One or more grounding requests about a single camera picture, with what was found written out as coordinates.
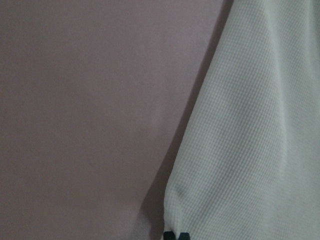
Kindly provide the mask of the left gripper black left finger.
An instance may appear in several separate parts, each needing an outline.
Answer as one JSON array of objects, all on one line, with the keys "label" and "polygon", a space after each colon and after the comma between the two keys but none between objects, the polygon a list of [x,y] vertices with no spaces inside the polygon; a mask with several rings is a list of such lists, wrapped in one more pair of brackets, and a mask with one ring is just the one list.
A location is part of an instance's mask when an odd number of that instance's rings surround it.
[{"label": "left gripper black left finger", "polygon": [[173,231],[165,231],[163,233],[163,240],[176,240],[176,235]]}]

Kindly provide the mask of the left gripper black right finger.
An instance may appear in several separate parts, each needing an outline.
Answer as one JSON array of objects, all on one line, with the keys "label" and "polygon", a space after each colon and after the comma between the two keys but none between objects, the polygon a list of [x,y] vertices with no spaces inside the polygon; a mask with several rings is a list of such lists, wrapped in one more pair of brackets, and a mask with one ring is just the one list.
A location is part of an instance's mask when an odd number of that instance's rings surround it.
[{"label": "left gripper black right finger", "polygon": [[181,232],[178,240],[191,240],[190,234],[188,232]]}]

